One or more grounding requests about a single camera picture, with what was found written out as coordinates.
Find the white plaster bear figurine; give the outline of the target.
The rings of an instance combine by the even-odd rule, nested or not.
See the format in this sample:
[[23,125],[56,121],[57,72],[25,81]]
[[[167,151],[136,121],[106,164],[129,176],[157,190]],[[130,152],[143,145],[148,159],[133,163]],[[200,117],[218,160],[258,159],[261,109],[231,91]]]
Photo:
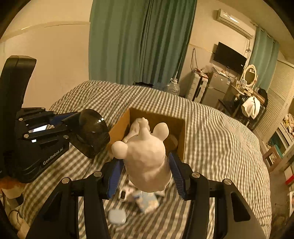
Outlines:
[[127,143],[116,141],[111,150],[114,158],[124,161],[131,183],[147,193],[163,191],[172,175],[162,139],[140,122],[139,134]]

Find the dark glossy round object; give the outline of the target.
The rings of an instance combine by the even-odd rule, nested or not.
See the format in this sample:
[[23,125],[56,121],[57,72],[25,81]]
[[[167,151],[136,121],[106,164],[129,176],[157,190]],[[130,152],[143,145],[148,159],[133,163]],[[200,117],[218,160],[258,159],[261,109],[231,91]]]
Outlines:
[[64,122],[70,129],[70,143],[88,158],[95,158],[110,142],[104,118],[93,109],[77,112]]

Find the white earbuds case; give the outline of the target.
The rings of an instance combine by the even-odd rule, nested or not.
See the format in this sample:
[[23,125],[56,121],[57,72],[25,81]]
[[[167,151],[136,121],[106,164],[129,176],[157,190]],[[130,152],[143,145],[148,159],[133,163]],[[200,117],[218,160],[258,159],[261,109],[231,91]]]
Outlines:
[[124,224],[126,222],[127,216],[125,210],[123,209],[111,209],[108,212],[108,220],[112,224]]

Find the floral tissue pack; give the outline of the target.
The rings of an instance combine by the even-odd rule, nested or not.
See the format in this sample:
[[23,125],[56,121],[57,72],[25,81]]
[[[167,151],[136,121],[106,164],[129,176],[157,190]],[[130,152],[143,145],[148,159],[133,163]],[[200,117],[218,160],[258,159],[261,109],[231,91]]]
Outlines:
[[132,196],[143,214],[153,212],[159,207],[159,201],[154,193],[135,191]]

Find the brown cardboard box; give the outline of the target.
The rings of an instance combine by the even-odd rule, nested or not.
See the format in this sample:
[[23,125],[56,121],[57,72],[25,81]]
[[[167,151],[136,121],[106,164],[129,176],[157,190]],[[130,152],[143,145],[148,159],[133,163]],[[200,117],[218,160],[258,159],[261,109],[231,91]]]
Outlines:
[[107,145],[108,153],[113,157],[111,146],[116,141],[121,141],[128,135],[132,123],[138,118],[148,120],[150,132],[163,140],[166,155],[171,151],[176,151],[181,160],[184,160],[185,151],[185,120],[160,115],[157,113],[146,112],[135,108],[127,109],[111,128],[110,142]]

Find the grey checkered bed cover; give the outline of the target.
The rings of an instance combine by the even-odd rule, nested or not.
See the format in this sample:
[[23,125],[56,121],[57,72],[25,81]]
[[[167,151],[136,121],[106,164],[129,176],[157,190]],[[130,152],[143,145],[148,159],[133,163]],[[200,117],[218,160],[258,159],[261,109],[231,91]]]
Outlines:
[[[265,236],[271,233],[270,178],[258,138],[239,121],[222,112],[163,91],[103,81],[85,81],[56,101],[58,113],[96,110],[112,128],[129,108],[185,120],[184,161],[214,181],[231,179],[259,221]],[[135,203],[117,197],[104,202],[105,210],[124,209],[127,221],[109,224],[112,238],[181,238],[189,202],[168,185],[159,207],[149,214]]]

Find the large clear water jug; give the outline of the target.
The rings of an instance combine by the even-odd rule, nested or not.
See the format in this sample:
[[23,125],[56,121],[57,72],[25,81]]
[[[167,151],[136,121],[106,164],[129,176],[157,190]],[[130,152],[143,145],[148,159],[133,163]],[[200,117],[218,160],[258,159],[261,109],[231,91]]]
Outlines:
[[180,94],[180,86],[178,84],[177,79],[171,78],[170,82],[165,87],[165,91],[170,93],[170,94],[179,96],[179,94]]

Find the black bag on floor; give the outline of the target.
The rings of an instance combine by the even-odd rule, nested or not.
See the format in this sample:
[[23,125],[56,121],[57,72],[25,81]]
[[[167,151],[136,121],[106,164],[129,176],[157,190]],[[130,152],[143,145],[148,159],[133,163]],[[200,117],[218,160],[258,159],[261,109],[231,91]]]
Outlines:
[[141,86],[141,87],[153,88],[153,84],[144,83],[144,82],[134,82],[132,85],[133,86]]

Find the small wooden stool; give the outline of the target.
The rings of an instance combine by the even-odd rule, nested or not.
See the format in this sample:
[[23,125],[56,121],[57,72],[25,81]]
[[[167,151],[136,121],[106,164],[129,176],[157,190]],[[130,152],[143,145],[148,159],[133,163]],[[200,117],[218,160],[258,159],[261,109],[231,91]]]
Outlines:
[[263,161],[270,174],[275,170],[282,159],[283,154],[276,144],[263,155]]

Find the wooden dressing table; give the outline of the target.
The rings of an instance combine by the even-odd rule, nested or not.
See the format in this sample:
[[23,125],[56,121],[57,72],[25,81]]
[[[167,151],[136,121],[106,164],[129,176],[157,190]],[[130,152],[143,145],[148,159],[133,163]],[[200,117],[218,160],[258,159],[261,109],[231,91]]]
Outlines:
[[264,105],[265,103],[265,98],[257,92],[250,92],[246,89],[240,90],[231,84],[228,87],[224,98],[221,100],[221,104],[223,105],[224,109],[229,113],[229,116],[235,117],[238,111],[241,109],[241,105],[249,97],[256,97],[261,105]]

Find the white cloth on chair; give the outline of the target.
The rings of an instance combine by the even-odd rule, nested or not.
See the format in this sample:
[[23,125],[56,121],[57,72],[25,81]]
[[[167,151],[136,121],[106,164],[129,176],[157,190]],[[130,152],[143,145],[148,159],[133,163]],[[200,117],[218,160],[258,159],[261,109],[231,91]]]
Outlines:
[[252,119],[255,119],[259,114],[260,107],[261,103],[255,96],[249,97],[241,105],[242,114],[246,117],[251,117]]

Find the white louvered wardrobe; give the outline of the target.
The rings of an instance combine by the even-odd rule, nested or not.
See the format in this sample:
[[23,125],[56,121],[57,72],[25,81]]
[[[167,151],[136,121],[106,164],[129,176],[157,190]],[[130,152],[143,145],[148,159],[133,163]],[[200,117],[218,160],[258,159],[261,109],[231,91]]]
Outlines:
[[293,136],[284,125],[284,117],[293,100],[293,64],[278,60],[268,89],[267,110],[253,133],[265,147],[277,135],[282,143],[281,152],[286,160],[293,154]]

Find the white oval vanity mirror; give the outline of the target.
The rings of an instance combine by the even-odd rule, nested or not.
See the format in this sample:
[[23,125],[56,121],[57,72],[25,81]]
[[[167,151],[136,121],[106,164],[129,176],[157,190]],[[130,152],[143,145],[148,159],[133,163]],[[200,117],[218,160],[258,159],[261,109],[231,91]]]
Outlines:
[[255,65],[248,65],[248,67],[243,71],[240,79],[241,87],[252,88],[255,85],[257,78],[258,75]]

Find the small green window curtain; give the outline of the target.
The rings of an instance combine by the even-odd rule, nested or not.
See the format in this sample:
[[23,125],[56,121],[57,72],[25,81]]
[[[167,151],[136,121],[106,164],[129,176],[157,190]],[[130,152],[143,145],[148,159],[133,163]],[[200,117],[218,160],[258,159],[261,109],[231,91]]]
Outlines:
[[275,71],[279,54],[279,42],[261,28],[257,27],[250,65],[257,70],[256,88],[268,91]]

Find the white air conditioner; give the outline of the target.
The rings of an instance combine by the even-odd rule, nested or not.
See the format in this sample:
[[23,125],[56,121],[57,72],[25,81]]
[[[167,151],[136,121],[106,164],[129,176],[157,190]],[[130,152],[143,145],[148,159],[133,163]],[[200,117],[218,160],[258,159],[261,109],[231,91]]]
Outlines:
[[241,35],[245,36],[247,39],[253,39],[255,35],[255,30],[247,25],[245,22],[241,21],[240,19],[236,18],[235,16],[231,15],[228,12],[225,12],[222,9],[217,11],[216,20],[220,23],[232,28],[236,32],[240,33]]

